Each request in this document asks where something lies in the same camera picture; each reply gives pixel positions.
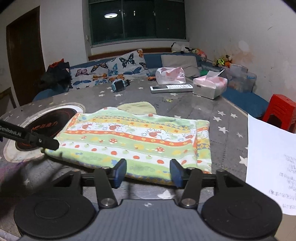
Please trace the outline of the pink tissue box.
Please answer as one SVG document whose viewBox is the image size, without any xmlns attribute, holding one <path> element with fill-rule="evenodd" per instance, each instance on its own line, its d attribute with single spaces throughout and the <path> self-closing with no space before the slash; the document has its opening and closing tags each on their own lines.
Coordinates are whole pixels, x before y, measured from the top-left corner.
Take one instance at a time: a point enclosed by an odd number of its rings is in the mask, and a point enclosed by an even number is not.
<svg viewBox="0 0 296 241">
<path fill-rule="evenodd" d="M 207 75 L 193 79 L 193 93 L 195 95 L 214 100 L 227 89 L 227 78 L 221 76 L 224 72 L 209 71 Z"/>
</svg>

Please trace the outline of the clear plastic storage box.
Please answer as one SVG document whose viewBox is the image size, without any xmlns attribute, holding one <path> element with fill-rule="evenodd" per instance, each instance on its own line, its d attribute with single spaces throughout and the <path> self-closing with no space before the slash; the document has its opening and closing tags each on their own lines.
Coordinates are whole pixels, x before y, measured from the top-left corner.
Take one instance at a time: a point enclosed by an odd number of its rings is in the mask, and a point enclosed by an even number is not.
<svg viewBox="0 0 296 241">
<path fill-rule="evenodd" d="M 239 92 L 252 92 L 257 75 L 249 72 L 248 69 L 241 65 L 230 64 L 230 68 L 225 69 L 228 80 L 228 87 Z"/>
</svg>

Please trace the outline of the round black induction cooker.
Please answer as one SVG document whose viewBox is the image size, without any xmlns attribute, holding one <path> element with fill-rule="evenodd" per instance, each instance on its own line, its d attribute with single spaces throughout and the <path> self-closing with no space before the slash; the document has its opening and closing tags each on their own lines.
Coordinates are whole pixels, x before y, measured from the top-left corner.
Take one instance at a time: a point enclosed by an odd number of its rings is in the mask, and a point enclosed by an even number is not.
<svg viewBox="0 0 296 241">
<path fill-rule="evenodd" d="M 53 138 L 63 129 L 67 122 L 69 122 L 76 113 L 77 111 L 72 108 L 56 109 L 29 123 L 25 129 Z"/>
</svg>

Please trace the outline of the white tissue pack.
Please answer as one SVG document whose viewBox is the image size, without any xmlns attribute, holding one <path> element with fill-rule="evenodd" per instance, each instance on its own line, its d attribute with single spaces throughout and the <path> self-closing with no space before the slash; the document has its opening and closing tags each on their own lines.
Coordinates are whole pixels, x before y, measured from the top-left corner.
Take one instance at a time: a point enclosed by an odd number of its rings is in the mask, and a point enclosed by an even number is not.
<svg viewBox="0 0 296 241">
<path fill-rule="evenodd" d="M 162 67 L 155 73 L 158 85 L 185 84 L 186 77 L 182 67 Z"/>
</svg>

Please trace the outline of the colourful patterned baby garment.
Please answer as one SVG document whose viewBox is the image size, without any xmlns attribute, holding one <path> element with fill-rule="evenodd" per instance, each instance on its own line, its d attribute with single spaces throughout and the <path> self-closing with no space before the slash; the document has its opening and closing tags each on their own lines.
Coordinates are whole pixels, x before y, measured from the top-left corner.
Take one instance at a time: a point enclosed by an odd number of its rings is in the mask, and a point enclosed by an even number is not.
<svg viewBox="0 0 296 241">
<path fill-rule="evenodd" d="M 126 176 L 156 184 L 171 184 L 170 161 L 182 167 L 212 172 L 210 123 L 115 107 L 77 113 L 58 133 L 57 150 L 47 156 L 91 169 L 127 162 Z"/>
</svg>

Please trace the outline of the dark wooden door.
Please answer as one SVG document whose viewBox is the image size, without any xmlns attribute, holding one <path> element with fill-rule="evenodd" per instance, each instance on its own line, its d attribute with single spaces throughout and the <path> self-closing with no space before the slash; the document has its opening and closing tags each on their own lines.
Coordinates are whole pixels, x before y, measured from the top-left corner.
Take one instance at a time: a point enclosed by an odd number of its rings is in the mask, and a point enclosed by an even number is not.
<svg viewBox="0 0 296 241">
<path fill-rule="evenodd" d="M 22 106 L 40 92 L 39 81 L 45 73 L 39 7 L 7 25 L 6 48 L 16 98 Z"/>
</svg>

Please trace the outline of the butterfly print pillow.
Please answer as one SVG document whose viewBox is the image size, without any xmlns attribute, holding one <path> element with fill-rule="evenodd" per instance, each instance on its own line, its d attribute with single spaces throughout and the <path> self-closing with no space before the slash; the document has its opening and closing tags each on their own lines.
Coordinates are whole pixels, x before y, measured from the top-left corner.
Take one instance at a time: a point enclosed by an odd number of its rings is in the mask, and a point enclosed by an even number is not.
<svg viewBox="0 0 296 241">
<path fill-rule="evenodd" d="M 150 77 L 142 49 L 129 52 L 109 61 L 93 61 L 70 69 L 70 91 L 101 84 L 109 84 L 115 80 L 126 80 Z"/>
</svg>

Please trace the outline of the dark clothes pile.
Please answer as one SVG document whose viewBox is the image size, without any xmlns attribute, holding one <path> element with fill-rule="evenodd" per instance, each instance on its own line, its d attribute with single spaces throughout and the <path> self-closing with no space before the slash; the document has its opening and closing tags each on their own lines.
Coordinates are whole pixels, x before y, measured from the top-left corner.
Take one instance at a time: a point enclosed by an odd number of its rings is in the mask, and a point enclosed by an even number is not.
<svg viewBox="0 0 296 241">
<path fill-rule="evenodd" d="M 44 89 L 61 87 L 66 90 L 70 86 L 71 80 L 70 64 L 62 59 L 48 66 L 47 71 L 39 81 L 39 86 Z"/>
</svg>

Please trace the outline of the wooden side table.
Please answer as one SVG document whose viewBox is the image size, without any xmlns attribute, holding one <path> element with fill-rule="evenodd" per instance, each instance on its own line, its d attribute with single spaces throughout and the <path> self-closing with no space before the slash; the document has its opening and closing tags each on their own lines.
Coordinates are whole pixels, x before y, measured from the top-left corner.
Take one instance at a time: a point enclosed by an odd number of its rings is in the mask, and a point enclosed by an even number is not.
<svg viewBox="0 0 296 241">
<path fill-rule="evenodd" d="M 0 93 L 0 115 L 3 115 L 14 108 L 16 108 L 16 102 L 11 92 L 11 88 L 9 87 Z"/>
</svg>

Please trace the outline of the beige cushion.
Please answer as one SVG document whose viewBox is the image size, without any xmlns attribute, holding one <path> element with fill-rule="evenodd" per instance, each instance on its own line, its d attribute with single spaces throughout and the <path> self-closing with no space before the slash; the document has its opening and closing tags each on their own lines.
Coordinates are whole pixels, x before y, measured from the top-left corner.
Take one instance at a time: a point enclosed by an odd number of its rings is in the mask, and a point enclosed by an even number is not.
<svg viewBox="0 0 296 241">
<path fill-rule="evenodd" d="M 181 67 L 186 77 L 200 77 L 195 56 L 185 55 L 161 55 L 163 67 Z"/>
</svg>

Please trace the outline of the green plush toys pile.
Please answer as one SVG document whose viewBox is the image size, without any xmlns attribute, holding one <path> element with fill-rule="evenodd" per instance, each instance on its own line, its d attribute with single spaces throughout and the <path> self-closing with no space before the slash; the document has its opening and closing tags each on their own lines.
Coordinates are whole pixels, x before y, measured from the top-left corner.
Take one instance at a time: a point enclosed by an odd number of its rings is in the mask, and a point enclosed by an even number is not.
<svg viewBox="0 0 296 241">
<path fill-rule="evenodd" d="M 214 59 L 212 63 L 213 67 L 226 67 L 226 68 L 230 68 L 230 64 L 232 64 L 231 55 L 223 55 L 218 59 Z"/>
</svg>

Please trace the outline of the red plastic stool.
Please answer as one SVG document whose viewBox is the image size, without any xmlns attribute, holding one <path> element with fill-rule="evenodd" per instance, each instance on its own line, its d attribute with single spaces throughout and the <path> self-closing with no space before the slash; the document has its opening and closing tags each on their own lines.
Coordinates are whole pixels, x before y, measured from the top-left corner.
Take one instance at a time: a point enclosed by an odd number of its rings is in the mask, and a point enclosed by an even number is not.
<svg viewBox="0 0 296 241">
<path fill-rule="evenodd" d="M 282 94 L 273 94 L 262 121 L 295 132 L 295 102 Z"/>
</svg>

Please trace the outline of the white printed paper sheet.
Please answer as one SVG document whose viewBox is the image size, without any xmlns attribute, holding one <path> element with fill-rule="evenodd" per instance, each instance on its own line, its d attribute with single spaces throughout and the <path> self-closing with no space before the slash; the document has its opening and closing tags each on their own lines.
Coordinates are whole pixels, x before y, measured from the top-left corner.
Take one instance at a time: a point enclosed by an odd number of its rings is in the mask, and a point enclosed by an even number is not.
<svg viewBox="0 0 296 241">
<path fill-rule="evenodd" d="M 295 215 L 295 134 L 248 116 L 246 183 Z"/>
</svg>

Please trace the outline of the white remote control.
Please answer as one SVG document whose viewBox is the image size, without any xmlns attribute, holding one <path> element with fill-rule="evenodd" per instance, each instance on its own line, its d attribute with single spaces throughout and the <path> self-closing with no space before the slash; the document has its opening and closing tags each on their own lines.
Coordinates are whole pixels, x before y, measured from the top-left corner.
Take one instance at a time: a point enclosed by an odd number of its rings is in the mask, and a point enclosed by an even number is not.
<svg viewBox="0 0 296 241">
<path fill-rule="evenodd" d="M 191 84 L 175 84 L 175 85 L 157 85 L 150 87 L 151 93 L 177 93 L 177 92 L 192 92 Z"/>
</svg>

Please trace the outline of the dark window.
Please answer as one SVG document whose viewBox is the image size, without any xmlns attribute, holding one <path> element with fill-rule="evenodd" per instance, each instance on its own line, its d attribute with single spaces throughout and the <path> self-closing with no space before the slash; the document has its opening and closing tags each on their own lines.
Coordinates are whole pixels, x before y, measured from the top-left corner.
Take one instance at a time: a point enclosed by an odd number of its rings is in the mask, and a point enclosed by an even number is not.
<svg viewBox="0 0 296 241">
<path fill-rule="evenodd" d="M 184 1 L 89 1 L 93 45 L 137 39 L 186 39 Z"/>
</svg>

